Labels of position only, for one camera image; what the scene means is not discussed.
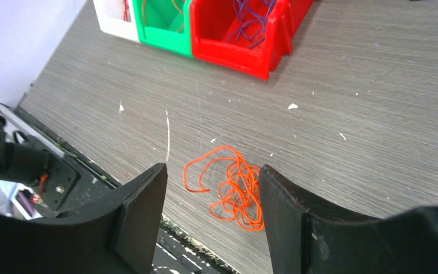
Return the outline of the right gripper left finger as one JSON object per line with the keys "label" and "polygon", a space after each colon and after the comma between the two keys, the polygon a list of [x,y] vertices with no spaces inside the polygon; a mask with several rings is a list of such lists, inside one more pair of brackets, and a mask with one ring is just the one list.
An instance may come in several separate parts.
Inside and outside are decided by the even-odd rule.
{"label": "right gripper left finger", "polygon": [[0,215],[0,273],[149,273],[167,177],[158,163],[55,218]]}

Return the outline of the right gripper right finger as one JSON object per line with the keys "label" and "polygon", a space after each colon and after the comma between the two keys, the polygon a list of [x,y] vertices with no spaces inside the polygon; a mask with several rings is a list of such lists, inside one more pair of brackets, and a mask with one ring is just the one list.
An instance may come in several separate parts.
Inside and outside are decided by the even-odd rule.
{"label": "right gripper right finger", "polygon": [[380,219],[330,202],[268,165],[259,191],[274,273],[438,273],[438,206]]}

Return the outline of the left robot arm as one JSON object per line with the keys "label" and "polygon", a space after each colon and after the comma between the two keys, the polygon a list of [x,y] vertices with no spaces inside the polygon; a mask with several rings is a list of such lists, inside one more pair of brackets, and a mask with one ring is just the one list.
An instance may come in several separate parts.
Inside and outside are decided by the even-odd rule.
{"label": "left robot arm", "polygon": [[6,119],[0,116],[0,180],[32,185],[47,173],[50,153],[6,141]]}

